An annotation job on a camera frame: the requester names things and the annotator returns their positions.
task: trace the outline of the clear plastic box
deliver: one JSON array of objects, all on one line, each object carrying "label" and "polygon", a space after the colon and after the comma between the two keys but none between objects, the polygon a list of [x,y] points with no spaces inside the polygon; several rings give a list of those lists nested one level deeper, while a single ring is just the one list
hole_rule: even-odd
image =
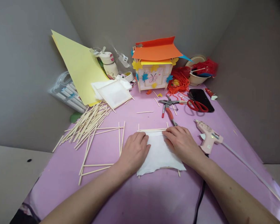
[{"label": "clear plastic box", "polygon": [[68,71],[62,73],[57,78],[55,85],[49,90],[49,93],[80,113],[84,113],[88,107],[81,101]]}]

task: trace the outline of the craft house model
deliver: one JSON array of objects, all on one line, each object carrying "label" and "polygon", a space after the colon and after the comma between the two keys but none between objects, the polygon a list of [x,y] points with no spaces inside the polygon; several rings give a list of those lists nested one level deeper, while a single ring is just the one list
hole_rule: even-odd
[{"label": "craft house model", "polygon": [[178,58],[185,58],[174,45],[175,37],[136,43],[133,47],[133,68],[136,70],[139,92],[141,90],[167,88],[173,79],[171,70]]}]

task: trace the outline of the orange paper roof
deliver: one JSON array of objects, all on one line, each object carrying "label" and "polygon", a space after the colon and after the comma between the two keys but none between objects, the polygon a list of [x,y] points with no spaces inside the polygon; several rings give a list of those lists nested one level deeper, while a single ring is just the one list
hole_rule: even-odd
[{"label": "orange paper roof", "polygon": [[161,61],[181,57],[183,54],[174,45],[174,38],[168,37],[136,43],[136,46],[142,44],[142,47],[136,47],[133,58]]}]

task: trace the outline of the yellow cardboard sheet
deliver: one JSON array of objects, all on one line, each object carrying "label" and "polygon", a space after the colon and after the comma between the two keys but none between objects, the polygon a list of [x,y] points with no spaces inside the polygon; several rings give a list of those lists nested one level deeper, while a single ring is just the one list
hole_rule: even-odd
[{"label": "yellow cardboard sheet", "polygon": [[170,59],[165,59],[161,61],[147,61],[147,60],[141,60],[142,65],[154,65],[154,64],[172,64]]},{"label": "yellow cardboard sheet", "polygon": [[97,58],[89,48],[72,41],[52,30],[54,42],[66,64],[68,72],[77,88],[84,105],[93,106],[99,103],[91,86],[93,82],[108,81]]}]

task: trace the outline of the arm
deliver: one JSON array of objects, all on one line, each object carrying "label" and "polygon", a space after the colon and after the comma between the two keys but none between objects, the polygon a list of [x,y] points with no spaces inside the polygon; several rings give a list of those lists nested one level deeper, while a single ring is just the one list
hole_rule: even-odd
[{"label": "arm", "polygon": [[280,223],[259,201],[207,158],[188,129],[170,127],[163,134],[167,145],[206,181],[229,223]]},{"label": "arm", "polygon": [[129,136],[119,160],[58,205],[41,224],[91,223],[109,196],[141,167],[150,148],[147,141],[145,132]]}]

